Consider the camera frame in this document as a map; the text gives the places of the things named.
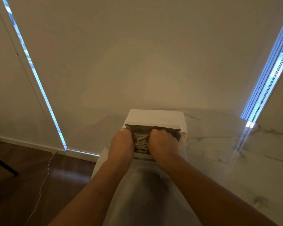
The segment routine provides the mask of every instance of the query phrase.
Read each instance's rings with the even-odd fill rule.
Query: person's right hand
[[[147,148],[161,167],[178,155],[178,142],[166,130],[153,129],[149,135]]]

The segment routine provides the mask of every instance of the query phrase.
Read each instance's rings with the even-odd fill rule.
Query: person
[[[276,225],[233,193],[202,174],[178,154],[177,140],[165,130],[153,129],[148,149],[170,176],[203,226]],[[83,190],[49,226],[100,226],[113,194],[133,160],[134,142],[128,129],[117,132],[107,160]]]

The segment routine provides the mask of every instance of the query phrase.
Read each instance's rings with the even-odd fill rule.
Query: black table leg
[[[9,165],[5,164],[3,161],[0,160],[0,166],[4,167],[9,172],[13,173],[14,175],[18,175],[19,173],[15,171],[13,168],[11,168]]]

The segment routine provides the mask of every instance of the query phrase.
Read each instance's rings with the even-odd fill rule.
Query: baseboard
[[[42,145],[37,145],[33,143],[28,143],[24,141],[19,141],[19,140],[14,140],[6,137],[1,137],[0,136],[0,141],[5,142],[5,143],[11,143],[19,146],[24,146],[24,147],[29,147],[29,148],[34,148],[42,151],[47,151],[47,152],[57,152],[58,154],[65,155],[65,156],[70,156],[78,159],[83,159],[91,162],[97,162],[98,156],[95,155],[90,155],[90,153],[87,152],[79,152],[79,151],[65,151],[63,149],[58,149],[58,148],[51,148],[47,146],[42,146]]]

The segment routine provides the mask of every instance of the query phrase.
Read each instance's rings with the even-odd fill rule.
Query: floor
[[[52,153],[0,142],[0,159],[19,172],[13,176],[0,167],[0,226],[25,225],[39,199]],[[54,155],[41,200],[27,226],[45,226],[91,178],[95,163]]]

